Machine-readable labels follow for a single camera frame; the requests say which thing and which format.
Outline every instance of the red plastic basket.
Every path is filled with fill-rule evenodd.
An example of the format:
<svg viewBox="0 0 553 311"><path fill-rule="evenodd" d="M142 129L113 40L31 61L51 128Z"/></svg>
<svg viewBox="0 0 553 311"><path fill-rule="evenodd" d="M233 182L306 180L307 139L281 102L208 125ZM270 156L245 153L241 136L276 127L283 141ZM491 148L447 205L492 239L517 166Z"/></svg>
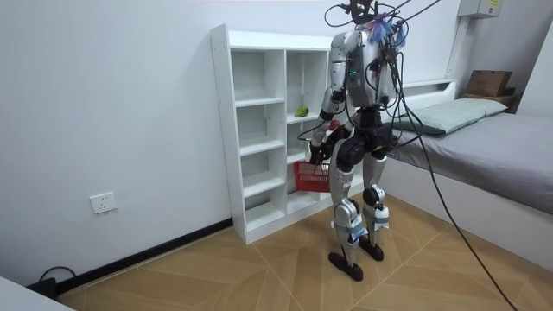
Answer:
<svg viewBox="0 0 553 311"><path fill-rule="evenodd" d="M297 191L329 193L330 192L330 184L328 183L329 168L330 168L330 164L328 163L314 165L314 164L310 164L309 162L295 162L294 178L296 179Z"/></svg>

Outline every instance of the wall outlet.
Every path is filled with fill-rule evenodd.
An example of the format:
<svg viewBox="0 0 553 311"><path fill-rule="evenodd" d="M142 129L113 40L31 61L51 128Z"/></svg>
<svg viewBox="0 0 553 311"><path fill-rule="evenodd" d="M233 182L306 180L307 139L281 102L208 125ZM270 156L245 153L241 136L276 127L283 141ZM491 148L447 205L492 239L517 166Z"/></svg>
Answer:
<svg viewBox="0 0 553 311"><path fill-rule="evenodd" d="M90 202L92 203L94 213L103 213L118 208L113 193L95 195L90 197Z"/></svg>

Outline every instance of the mattress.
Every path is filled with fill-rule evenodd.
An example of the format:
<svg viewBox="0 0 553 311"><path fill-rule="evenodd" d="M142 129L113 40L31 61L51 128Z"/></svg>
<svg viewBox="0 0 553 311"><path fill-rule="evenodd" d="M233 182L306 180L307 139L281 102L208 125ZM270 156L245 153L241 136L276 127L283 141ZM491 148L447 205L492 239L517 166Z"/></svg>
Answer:
<svg viewBox="0 0 553 311"><path fill-rule="evenodd" d="M404 131L400 143L415 135ZM445 137L424 136L423 141L435 173L553 214L550 120L500 113ZM428 169L418 140L393 150L390 157Z"/></svg>

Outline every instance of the white bookshelf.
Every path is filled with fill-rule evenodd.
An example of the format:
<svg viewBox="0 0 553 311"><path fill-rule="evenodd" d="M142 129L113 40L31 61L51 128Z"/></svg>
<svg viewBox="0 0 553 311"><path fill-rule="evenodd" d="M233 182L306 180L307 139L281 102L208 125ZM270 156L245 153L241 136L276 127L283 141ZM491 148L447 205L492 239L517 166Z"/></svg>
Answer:
<svg viewBox="0 0 553 311"><path fill-rule="evenodd" d="M332 38L221 25L211 40L232 220L249 244L332 205L328 194L297 191L292 169L308 147L297 136L319 116ZM307 116L294 116L300 105ZM357 175L351 194L362 189Z"/></svg>

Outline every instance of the green object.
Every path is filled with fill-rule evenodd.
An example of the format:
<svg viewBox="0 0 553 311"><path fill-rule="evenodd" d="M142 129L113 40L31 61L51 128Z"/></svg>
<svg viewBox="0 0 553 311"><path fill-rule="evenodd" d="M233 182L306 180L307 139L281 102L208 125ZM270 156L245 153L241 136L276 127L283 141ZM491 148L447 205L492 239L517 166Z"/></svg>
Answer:
<svg viewBox="0 0 553 311"><path fill-rule="evenodd" d="M415 114L423 121L424 134L428 136L444 136L456 130L473 124L484 117L494 116L507 109L504 105L487 99L457 99L446 103L431 105L427 108L415 109ZM416 129L421 130L413 118ZM404 130L413 130L408 117L402 117ZM394 128L400 129L396 119Z"/></svg>
<svg viewBox="0 0 553 311"><path fill-rule="evenodd" d="M309 108L306 105L301 105L300 108L298 108L296 113L294 114L294 117L305 117L308 114L309 114Z"/></svg>

